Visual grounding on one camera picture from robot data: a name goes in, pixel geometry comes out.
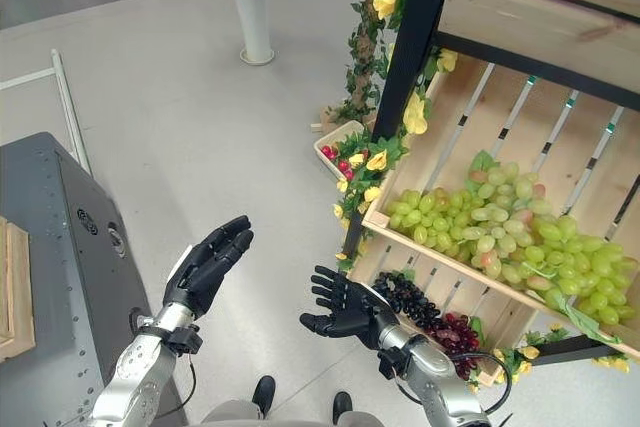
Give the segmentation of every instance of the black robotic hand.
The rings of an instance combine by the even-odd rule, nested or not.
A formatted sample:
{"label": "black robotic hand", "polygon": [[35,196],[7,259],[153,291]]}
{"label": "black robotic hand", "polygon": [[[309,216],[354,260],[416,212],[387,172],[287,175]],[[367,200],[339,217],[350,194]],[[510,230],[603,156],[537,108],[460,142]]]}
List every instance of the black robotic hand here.
{"label": "black robotic hand", "polygon": [[163,305],[177,302],[188,307],[196,319],[209,310],[224,275],[240,260],[253,232],[246,215],[218,227],[196,245],[167,283]]}
{"label": "black robotic hand", "polygon": [[380,333],[398,324],[389,305],[364,285],[351,282],[344,275],[320,265],[312,275],[311,292],[318,295],[316,304],[331,310],[330,315],[302,314],[300,322],[324,337],[357,336],[369,349],[378,350]]}

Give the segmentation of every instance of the fruit display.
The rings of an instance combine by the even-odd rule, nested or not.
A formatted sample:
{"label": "fruit display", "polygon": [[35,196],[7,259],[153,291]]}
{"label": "fruit display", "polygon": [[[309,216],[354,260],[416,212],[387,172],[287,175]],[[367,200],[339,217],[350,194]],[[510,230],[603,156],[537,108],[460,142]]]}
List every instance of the fruit display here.
{"label": "fruit display", "polygon": [[625,291],[638,262],[621,245],[581,233],[556,217],[535,172],[478,154],[465,188],[406,190],[389,203],[389,227],[416,243],[566,310],[566,300],[607,325],[635,315]]}
{"label": "fruit display", "polygon": [[[401,272],[380,272],[373,290],[389,302],[396,314],[403,312],[416,327],[438,342],[447,355],[478,350],[478,334],[470,327],[469,317],[453,313],[440,315],[436,305]],[[464,380],[469,380],[471,371],[477,367],[473,359],[455,360],[454,364],[458,376]]]}

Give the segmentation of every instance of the gray pants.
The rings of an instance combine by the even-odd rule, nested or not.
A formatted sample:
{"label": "gray pants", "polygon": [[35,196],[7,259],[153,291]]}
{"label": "gray pants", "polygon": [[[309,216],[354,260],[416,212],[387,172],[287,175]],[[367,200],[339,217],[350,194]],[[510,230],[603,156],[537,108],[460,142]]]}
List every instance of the gray pants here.
{"label": "gray pants", "polygon": [[[245,420],[249,422],[243,422],[242,425],[254,425],[250,421],[259,421],[262,418],[260,409],[253,402],[247,400],[230,400],[224,404],[219,405],[213,409],[209,415],[202,421],[203,424],[208,422],[214,422],[212,427],[222,426],[228,423],[228,421],[240,421]],[[256,422],[255,425],[264,425],[265,421]],[[326,427],[329,424],[321,424],[314,422],[300,422],[295,423],[291,421],[268,421],[271,427],[278,426],[322,426]],[[240,425],[240,423],[231,422],[227,425]],[[384,427],[382,423],[376,419],[373,415],[365,412],[345,412],[340,416],[338,420],[338,427]]]}

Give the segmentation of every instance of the black shoe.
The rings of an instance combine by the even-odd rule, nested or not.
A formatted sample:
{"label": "black shoe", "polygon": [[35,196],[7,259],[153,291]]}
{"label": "black shoe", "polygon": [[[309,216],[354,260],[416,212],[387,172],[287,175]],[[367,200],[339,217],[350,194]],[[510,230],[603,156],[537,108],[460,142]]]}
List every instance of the black shoe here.
{"label": "black shoe", "polygon": [[346,392],[338,392],[333,398],[333,425],[338,425],[340,416],[351,410],[353,410],[351,396]]}
{"label": "black shoe", "polygon": [[256,385],[251,402],[260,407],[262,416],[266,417],[271,409],[273,397],[276,395],[276,381],[270,375],[263,376]]}

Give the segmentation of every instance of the white vase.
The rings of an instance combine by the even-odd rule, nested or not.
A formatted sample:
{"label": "white vase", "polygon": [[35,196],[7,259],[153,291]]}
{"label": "white vase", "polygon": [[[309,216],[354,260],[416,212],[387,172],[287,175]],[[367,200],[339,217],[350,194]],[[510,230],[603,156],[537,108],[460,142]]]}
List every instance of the white vase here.
{"label": "white vase", "polygon": [[235,0],[244,35],[244,49],[240,58],[250,65],[264,65],[275,53],[269,42],[267,0]]}

